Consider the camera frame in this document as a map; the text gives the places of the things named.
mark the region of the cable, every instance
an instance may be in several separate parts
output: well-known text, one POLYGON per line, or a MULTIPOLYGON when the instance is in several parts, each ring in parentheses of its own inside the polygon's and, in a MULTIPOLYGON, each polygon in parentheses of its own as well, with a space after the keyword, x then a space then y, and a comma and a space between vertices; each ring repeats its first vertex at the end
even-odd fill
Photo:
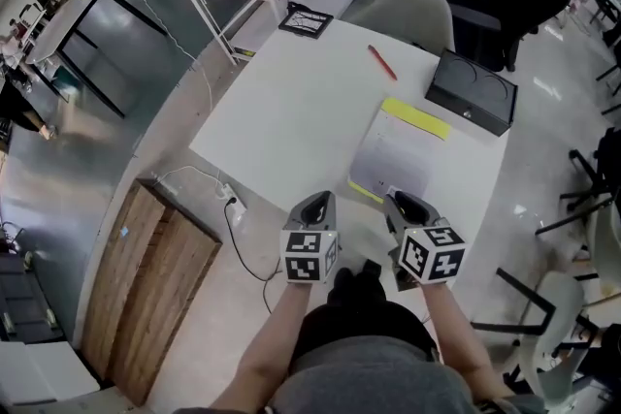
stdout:
POLYGON ((203 67, 203 65, 196 60, 196 57, 194 57, 191 53, 189 53, 187 50, 185 50, 185 48, 183 48, 179 42, 177 41, 177 39, 172 35, 172 33, 170 32, 170 30, 168 29, 168 27, 166 26, 166 24, 164 24, 164 21, 162 21, 161 17, 157 15, 157 13, 151 8, 151 6, 148 4, 147 0, 143 0, 143 2, 145 2, 145 5, 147 6, 147 8, 153 13, 153 15, 157 18, 157 20, 159 21, 159 23, 162 25, 162 27, 166 30, 166 33, 168 34, 168 36, 173 40, 173 42, 175 42, 175 45, 177 46, 177 48, 183 52, 185 55, 187 55, 190 59, 192 59, 192 61, 194 61, 196 64, 198 64, 201 68, 201 72, 203 73, 203 78, 205 79, 205 83, 207 84, 207 89, 210 92, 210 114, 213 111, 213 97, 212 97, 212 86, 210 85, 209 80, 207 79, 207 74, 205 73, 205 68, 203 67))
MULTIPOLYGON (((194 167, 194 166, 189 166, 189 165, 188 165, 188 166, 183 166, 183 167, 181 167, 181 168, 177 168, 177 169, 172 170, 172 171, 169 171, 168 173, 166 173, 166 174, 164 174, 163 176, 161 176, 161 177, 160 177, 160 178, 159 178, 159 179, 155 182, 155 184, 154 184, 153 186, 157 186, 157 185, 158 185, 158 184, 160 184, 162 181, 164 181, 164 178, 165 178, 166 176, 171 175, 172 173, 176 173, 177 171, 187 170, 187 169, 194 170, 194 171, 196 171, 197 173, 200 173, 200 174, 201 174, 201 175, 203 175, 203 176, 210 177, 211 179, 213 179, 213 180, 215 181, 215 184, 216 184, 216 185, 219 185, 219 186, 220 186, 220 188, 224 188, 224 185, 222 184, 222 181, 220 181, 220 180, 218 179, 218 177, 217 177, 217 176, 220 176, 220 170, 217 170, 217 176, 214 176, 214 175, 210 175, 209 173, 205 173, 204 171, 201 171, 201 170, 199 170, 198 168, 196 168, 196 167, 194 167)), ((216 197, 217 199, 219 199, 220 201, 223 201, 224 199, 226 199, 226 197, 224 197, 224 196, 219 196, 219 195, 216 195, 215 197, 216 197)))
POLYGON ((237 199, 235 197, 233 197, 233 198, 229 199, 229 201, 224 206, 224 219, 226 219, 226 226, 228 226, 228 228, 229 228, 229 234, 231 235, 231 241, 233 241, 233 247, 235 248, 235 252, 237 253, 238 259, 242 263, 242 266, 244 266, 244 269, 254 279, 258 279, 259 281, 262 281, 264 283, 264 285, 263 285, 263 302, 264 302, 265 306, 267 307, 268 312, 270 314, 272 314, 272 310, 270 309, 270 306, 268 305, 267 298, 265 297, 265 291, 267 289, 268 283, 270 281, 272 281, 274 276, 276 276, 279 272, 281 272, 281 271, 278 270, 278 266, 280 266, 280 257, 278 257, 278 260, 276 262, 276 267, 274 268, 274 271, 267 278, 262 278, 261 276, 258 276, 253 270, 251 270, 246 265, 246 263, 244 261, 244 258, 242 257, 242 254, 240 253, 240 249, 237 247, 237 243, 235 242, 235 236, 233 235, 233 229, 231 228, 231 223, 229 222, 229 216, 226 215, 226 208, 229 207, 231 204, 234 204, 236 202, 237 202, 237 199))

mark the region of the tiled floor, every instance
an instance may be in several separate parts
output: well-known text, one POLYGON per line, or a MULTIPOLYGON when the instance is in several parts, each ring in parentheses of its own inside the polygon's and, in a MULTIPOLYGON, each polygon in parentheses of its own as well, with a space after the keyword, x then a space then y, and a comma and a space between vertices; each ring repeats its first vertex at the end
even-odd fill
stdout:
MULTIPOLYGON (((345 18, 371 1, 356 0, 345 18)), ((606 127, 613 124, 600 115, 601 109, 612 104, 610 91, 603 81, 595 83, 595 77, 611 65, 613 57, 601 41, 601 26, 597 22, 584 26, 593 10, 594 5, 587 5, 564 28, 552 19, 538 35, 528 35, 520 47, 515 73, 504 73, 519 86, 515 122, 490 207, 454 287, 471 318, 517 322, 524 303, 494 278, 496 268, 501 266, 535 285, 546 271, 566 268, 582 243, 579 226, 540 238, 534 231, 563 214, 558 195, 581 181, 568 160, 569 149, 592 151, 606 127)), ((153 171, 163 175, 186 164, 216 173, 184 144, 153 171)), ((224 173, 220 178, 228 179, 224 173)), ((245 219, 235 229, 238 246, 249 266, 268 274, 278 257, 278 231, 286 213, 235 180, 231 183, 248 207, 245 219)), ((215 198, 212 181, 186 170, 168 176, 163 186, 220 234, 224 244, 151 392, 148 405, 156 413, 208 405, 227 384, 245 346, 267 317, 262 284, 253 280, 237 260, 222 216, 223 203, 215 198)), ((267 290, 270 303, 276 301, 282 287, 277 276, 267 290)), ((317 286, 312 302, 320 303, 325 291, 317 286)), ((598 311, 599 324, 609 322, 610 311, 604 307, 598 311)), ((496 352, 495 346, 513 340, 508 335, 486 334, 484 338, 496 352)))

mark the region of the forearm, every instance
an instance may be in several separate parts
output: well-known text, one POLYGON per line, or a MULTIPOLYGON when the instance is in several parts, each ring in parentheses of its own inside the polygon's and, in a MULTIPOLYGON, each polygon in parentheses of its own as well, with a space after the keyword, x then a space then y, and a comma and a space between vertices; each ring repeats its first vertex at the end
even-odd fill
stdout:
POLYGON ((442 283, 423 285, 422 290, 444 363, 459 372, 491 366, 487 350, 450 289, 442 283))
POLYGON ((287 285, 276 308, 242 355, 240 370, 274 376, 280 381, 284 378, 307 313, 311 286, 287 285))

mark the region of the yellow sticky note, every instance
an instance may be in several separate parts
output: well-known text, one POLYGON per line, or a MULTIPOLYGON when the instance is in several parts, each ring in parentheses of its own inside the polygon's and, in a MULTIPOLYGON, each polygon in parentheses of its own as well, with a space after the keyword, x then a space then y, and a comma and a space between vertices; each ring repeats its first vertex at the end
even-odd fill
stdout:
POLYGON ((433 115, 415 109, 394 97, 389 97, 384 100, 381 109, 443 140, 446 140, 446 137, 448 137, 450 124, 445 123, 433 115))

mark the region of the paper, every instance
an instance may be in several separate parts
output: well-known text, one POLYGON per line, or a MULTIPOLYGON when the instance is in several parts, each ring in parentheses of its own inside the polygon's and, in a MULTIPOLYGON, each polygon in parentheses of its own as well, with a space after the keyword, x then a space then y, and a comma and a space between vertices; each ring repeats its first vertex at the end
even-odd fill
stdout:
POLYGON ((449 131, 450 126, 440 119, 397 99, 386 99, 358 148, 349 185, 380 203, 397 190, 422 197, 449 131))

